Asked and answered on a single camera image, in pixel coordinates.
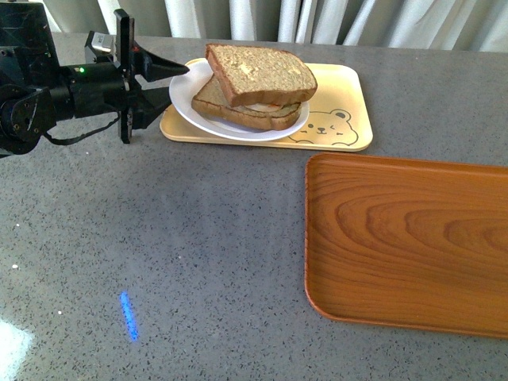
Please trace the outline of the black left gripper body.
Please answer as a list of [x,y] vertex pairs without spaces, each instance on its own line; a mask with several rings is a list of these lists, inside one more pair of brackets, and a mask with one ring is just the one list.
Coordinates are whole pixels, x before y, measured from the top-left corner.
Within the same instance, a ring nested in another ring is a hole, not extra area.
[[115,49],[104,53],[93,46],[107,35],[89,33],[85,45],[87,62],[61,68],[69,93],[72,116],[90,117],[115,112],[118,134],[125,144],[133,129],[137,85],[134,74],[134,19],[123,9],[114,11],[117,22]]

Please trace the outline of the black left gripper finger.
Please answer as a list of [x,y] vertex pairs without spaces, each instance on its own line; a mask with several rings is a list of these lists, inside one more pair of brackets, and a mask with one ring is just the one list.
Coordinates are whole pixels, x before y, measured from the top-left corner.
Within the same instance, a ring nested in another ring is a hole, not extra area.
[[131,85],[131,129],[146,129],[171,105],[169,90],[167,87],[143,90],[137,81]]
[[141,75],[147,82],[185,75],[189,70],[186,65],[161,58],[133,42],[133,74]]

